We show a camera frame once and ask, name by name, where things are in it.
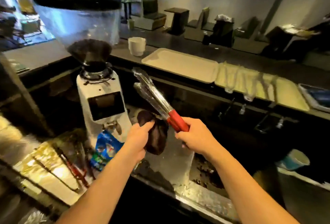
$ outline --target person's left hand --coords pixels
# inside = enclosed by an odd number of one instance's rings
[[[126,138],[126,142],[122,148],[124,148],[129,155],[134,157],[137,162],[141,161],[146,155],[144,147],[148,141],[148,131],[155,124],[154,121],[147,122],[140,127],[138,123],[134,124]]]

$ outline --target white coffee grinder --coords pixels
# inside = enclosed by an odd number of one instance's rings
[[[132,126],[116,72],[108,63],[119,40],[120,0],[33,0],[57,40],[83,67],[76,82],[90,146],[108,129],[125,142]]]

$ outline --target beige tray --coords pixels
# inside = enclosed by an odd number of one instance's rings
[[[143,58],[142,63],[207,84],[214,82],[218,74],[216,61],[165,48]]]
[[[236,65],[226,64],[229,76],[229,85],[234,82],[234,74],[238,68]],[[246,86],[248,88],[249,93],[252,93],[252,84],[253,80],[258,76],[258,71],[241,68],[237,74],[237,80],[234,90],[240,93],[245,93],[245,85],[243,81],[243,73],[247,78]],[[270,84],[273,75],[264,74],[263,76],[265,82]],[[225,69],[224,63],[219,64],[219,73],[217,79],[215,80],[215,84],[217,86],[226,87],[226,79],[225,79]],[[295,83],[285,78],[279,77],[277,79],[277,93],[278,93],[278,104],[283,105],[292,109],[297,109],[301,111],[308,111],[310,108],[303,98],[302,94],[299,92]],[[269,99],[274,101],[274,88],[272,85],[268,87]],[[266,100],[265,92],[262,88],[262,84],[257,81],[256,83],[256,97]]]

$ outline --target red tongs handle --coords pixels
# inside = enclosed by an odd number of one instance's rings
[[[182,119],[182,117],[176,112],[176,110],[171,110],[168,115],[170,116],[167,119],[167,122],[171,124],[176,132],[189,131],[189,126],[187,123]]]

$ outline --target person's left arm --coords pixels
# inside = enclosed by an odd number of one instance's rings
[[[146,151],[148,131],[154,122],[140,127],[133,125],[124,146],[105,166],[84,195],[65,212],[56,224],[107,224],[113,214],[126,182]]]

